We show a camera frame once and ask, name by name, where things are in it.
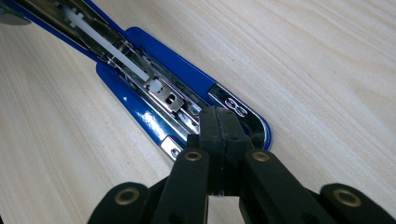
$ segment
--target stapler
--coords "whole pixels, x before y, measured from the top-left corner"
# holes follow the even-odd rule
[[[96,61],[99,77],[172,160],[199,133],[199,113],[209,106],[232,110],[253,146],[270,148],[270,127],[258,113],[142,29],[122,30],[91,0],[0,4],[3,22],[32,21]]]

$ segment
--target wooden table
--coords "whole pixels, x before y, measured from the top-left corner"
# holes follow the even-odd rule
[[[396,217],[396,5],[391,1],[95,1],[206,71],[270,123],[272,151],[313,191],[340,182]],[[108,190],[172,162],[95,73],[31,24],[0,24],[0,214],[84,223]],[[210,198],[209,223],[241,223]]]

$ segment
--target metal rivet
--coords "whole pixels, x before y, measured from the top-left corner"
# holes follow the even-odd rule
[[[202,155],[198,152],[189,152],[184,155],[184,158],[188,161],[198,161],[202,158]]]
[[[178,153],[180,153],[180,150],[178,150],[177,148],[173,148],[173,149],[171,150],[171,154],[172,154],[172,156],[173,156],[174,158],[177,157]]]
[[[344,205],[350,207],[361,206],[361,199],[347,189],[335,189],[332,191],[332,196],[334,196],[338,202],[343,203]]]
[[[139,190],[136,188],[126,188],[117,193],[115,201],[119,205],[134,203],[139,198]]]
[[[253,159],[256,161],[269,161],[270,156],[264,152],[255,152],[253,153]]]

